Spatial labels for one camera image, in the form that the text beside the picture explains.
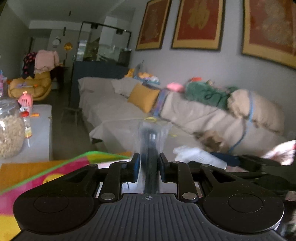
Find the pink toy on table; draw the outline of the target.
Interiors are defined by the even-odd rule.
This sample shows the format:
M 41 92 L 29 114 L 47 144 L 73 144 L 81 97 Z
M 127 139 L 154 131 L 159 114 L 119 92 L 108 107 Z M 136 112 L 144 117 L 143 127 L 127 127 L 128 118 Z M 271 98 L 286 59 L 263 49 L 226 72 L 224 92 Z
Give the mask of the pink toy on table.
M 24 108 L 32 108 L 33 98 L 29 93 L 27 93 L 27 91 L 24 91 L 18 99 L 18 103 Z

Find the yellow cushion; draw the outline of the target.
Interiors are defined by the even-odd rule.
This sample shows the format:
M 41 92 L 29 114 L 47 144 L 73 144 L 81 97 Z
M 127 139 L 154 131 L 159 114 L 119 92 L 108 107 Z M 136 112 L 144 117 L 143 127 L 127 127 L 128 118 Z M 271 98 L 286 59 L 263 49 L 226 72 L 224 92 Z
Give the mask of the yellow cushion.
M 128 98 L 128 102 L 137 106 L 144 113 L 149 113 L 154 106 L 159 93 L 159 89 L 150 89 L 142 84 L 136 84 Z

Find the colourful cartoon play mat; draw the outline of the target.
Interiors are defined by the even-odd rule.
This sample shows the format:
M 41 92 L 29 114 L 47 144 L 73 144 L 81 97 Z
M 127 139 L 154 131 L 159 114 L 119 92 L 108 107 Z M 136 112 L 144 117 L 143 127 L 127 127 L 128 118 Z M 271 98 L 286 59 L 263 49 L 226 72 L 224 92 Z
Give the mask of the colourful cartoon play mat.
M 132 153 L 86 152 L 70 160 L 7 163 L 1 165 L 1 240 L 11 240 L 20 228 L 13 215 L 13 204 L 27 190 L 50 182 L 89 164 L 107 168 L 120 160 L 129 161 Z

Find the glass jar of nuts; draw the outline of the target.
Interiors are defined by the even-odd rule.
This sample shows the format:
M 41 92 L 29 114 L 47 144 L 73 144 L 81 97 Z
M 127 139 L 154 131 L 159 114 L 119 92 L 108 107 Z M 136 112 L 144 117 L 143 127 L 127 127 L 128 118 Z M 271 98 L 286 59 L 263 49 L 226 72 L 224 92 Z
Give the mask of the glass jar of nuts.
M 17 155 L 25 139 L 25 124 L 20 115 L 18 102 L 13 98 L 1 97 L 0 156 L 7 159 Z

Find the black item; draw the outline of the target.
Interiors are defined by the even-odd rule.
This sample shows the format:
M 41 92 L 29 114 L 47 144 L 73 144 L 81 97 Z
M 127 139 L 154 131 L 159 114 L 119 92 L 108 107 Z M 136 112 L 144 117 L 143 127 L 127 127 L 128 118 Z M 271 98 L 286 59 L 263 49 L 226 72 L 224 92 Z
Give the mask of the black item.
M 171 123 L 142 121 L 137 131 L 140 170 L 137 189 L 144 194 L 159 193 L 158 158 L 172 128 Z

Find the glass aquarium tank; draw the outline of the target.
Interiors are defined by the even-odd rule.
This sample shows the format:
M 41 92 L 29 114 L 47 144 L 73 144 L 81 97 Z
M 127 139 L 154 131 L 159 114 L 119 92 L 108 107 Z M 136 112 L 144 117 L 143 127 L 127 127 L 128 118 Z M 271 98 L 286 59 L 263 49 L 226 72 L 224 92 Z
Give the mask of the glass aquarium tank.
M 130 64 L 130 40 L 127 29 L 101 23 L 81 23 L 74 61 L 107 62 L 127 67 Z

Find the beige bundled blanket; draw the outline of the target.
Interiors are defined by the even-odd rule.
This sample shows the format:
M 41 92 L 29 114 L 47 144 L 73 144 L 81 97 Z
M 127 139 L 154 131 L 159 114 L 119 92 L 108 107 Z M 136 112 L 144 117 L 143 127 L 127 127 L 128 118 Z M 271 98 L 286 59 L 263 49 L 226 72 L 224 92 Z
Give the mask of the beige bundled blanket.
M 285 114 L 282 108 L 254 91 L 239 89 L 227 99 L 230 113 L 237 118 L 252 121 L 255 126 L 282 135 L 285 130 Z

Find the framed red picture middle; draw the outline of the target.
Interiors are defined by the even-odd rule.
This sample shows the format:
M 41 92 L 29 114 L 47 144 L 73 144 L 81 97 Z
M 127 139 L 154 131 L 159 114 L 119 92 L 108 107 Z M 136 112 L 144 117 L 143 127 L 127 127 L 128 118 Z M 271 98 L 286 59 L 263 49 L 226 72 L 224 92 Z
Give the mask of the framed red picture middle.
M 180 1 L 171 48 L 220 51 L 225 7 L 224 0 Z

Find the framed red picture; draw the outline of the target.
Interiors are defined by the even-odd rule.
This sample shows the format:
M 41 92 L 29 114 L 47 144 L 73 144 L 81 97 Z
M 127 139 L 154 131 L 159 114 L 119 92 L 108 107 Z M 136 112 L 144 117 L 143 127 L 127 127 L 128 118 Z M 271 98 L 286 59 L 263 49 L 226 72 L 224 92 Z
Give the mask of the framed red picture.
M 295 1 L 244 1 L 242 54 L 295 69 Z
M 135 48 L 136 51 L 162 48 L 170 8 L 170 0 L 147 2 Z
M 224 0 L 180 1 L 171 48 L 220 51 L 225 7 Z

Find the pink clothes pile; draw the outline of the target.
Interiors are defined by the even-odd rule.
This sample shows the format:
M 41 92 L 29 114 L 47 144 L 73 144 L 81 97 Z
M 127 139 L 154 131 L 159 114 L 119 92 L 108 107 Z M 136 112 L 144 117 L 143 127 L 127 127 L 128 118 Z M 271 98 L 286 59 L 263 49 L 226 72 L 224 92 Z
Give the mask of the pink clothes pile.
M 35 58 L 35 74 L 49 72 L 59 66 L 60 60 L 57 51 L 39 50 Z

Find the yellow bean bag chair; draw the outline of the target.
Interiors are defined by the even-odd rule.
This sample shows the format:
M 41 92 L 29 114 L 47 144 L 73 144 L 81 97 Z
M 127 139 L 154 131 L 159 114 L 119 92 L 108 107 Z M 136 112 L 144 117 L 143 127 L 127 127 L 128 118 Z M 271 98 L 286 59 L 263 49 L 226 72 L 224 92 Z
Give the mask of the yellow bean bag chair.
M 34 78 L 18 78 L 12 80 L 8 87 L 11 98 L 20 98 L 24 91 L 30 94 L 34 101 L 44 100 L 50 93 L 52 80 L 50 72 L 37 73 Z

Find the pink floral blanket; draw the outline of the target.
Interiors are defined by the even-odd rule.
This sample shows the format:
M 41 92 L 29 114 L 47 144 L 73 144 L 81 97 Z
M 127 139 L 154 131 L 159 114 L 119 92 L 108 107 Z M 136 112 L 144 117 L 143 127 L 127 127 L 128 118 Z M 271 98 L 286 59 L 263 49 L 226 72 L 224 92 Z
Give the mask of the pink floral blanket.
M 270 159 L 279 162 L 283 166 L 291 165 L 295 157 L 295 140 L 281 143 L 262 156 L 264 159 Z

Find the framed red picture right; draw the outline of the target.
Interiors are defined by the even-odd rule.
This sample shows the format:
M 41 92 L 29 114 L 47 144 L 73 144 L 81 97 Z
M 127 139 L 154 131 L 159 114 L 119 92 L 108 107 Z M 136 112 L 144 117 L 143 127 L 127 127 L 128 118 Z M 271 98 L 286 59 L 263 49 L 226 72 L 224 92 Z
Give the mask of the framed red picture right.
M 242 54 L 295 69 L 295 1 L 244 1 Z

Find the white product box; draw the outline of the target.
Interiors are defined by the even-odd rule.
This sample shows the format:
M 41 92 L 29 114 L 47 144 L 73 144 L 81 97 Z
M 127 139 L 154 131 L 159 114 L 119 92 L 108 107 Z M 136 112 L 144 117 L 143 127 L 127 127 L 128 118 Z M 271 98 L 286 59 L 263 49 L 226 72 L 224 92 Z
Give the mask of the white product box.
M 175 160 L 179 162 L 189 163 L 191 161 L 198 162 L 201 164 L 211 165 L 220 169 L 225 170 L 227 163 L 207 151 L 198 147 L 181 146 L 173 149 L 173 153 L 176 155 Z

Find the framed red picture left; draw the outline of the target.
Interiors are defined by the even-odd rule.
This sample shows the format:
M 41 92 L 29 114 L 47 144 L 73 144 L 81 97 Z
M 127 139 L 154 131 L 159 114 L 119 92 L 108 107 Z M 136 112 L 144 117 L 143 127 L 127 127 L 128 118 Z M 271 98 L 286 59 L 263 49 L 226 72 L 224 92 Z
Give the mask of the framed red picture left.
M 147 2 L 135 48 L 136 51 L 162 48 L 170 8 L 170 0 Z

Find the beige covered sofa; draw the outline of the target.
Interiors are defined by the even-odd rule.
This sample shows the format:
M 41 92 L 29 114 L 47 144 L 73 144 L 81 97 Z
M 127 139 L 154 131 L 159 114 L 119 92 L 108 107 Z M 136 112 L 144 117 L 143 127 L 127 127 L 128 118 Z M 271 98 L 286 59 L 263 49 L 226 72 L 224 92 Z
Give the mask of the beige covered sofa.
M 128 91 L 139 81 L 130 78 L 108 79 L 84 77 L 78 80 L 80 101 L 91 139 L 101 140 L 100 149 L 111 153 L 133 151 L 138 125 L 152 116 L 128 102 Z M 227 144 L 234 145 L 243 134 L 246 120 L 235 118 L 229 112 L 195 101 L 185 100 L 181 94 L 169 92 L 156 123 L 172 123 L 171 136 L 165 142 L 168 156 L 179 146 L 201 147 L 193 136 L 195 132 L 216 131 Z M 235 154 L 261 155 L 286 139 L 265 128 L 251 125 L 246 137 L 234 149 Z

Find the brown plush on sofa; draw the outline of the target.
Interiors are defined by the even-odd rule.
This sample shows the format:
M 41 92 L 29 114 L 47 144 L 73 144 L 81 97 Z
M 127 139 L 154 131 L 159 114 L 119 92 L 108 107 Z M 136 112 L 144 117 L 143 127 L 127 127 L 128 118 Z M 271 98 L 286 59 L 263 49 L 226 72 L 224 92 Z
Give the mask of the brown plush on sofa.
M 229 145 L 226 140 L 216 131 L 195 132 L 193 135 L 195 139 L 205 146 L 208 152 L 227 153 L 229 151 Z

